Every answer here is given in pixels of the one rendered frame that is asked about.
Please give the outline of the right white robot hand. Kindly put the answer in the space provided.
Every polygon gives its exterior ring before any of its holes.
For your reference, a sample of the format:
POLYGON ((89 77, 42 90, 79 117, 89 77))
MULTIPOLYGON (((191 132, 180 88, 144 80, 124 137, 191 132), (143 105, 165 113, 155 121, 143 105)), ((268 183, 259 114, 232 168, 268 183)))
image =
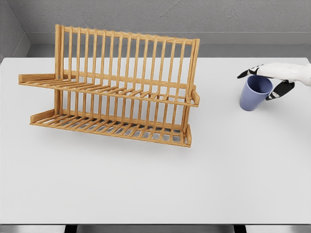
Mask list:
POLYGON ((279 62, 262 64, 244 71, 237 78, 240 79, 252 74, 282 80, 266 98, 266 100, 273 100, 290 92, 294 88, 294 82, 301 82, 303 67, 301 65, 279 62))

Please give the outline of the blue plastic cup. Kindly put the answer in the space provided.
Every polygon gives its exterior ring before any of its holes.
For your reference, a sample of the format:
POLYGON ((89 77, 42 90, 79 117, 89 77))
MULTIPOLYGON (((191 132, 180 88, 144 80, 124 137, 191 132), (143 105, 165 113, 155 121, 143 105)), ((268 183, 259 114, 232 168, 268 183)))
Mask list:
POLYGON ((269 96, 272 89, 273 84, 268 78, 249 76, 241 93, 240 107, 246 111, 253 111, 269 96))

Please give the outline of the wooden two-tier dish rack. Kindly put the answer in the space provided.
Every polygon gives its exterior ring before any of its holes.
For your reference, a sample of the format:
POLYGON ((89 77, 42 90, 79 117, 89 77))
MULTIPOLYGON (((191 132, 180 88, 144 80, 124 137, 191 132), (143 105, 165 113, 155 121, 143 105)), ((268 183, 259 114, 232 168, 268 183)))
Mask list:
POLYGON ((189 147, 199 39, 55 27, 53 74, 20 85, 54 90, 54 108, 31 124, 189 147))

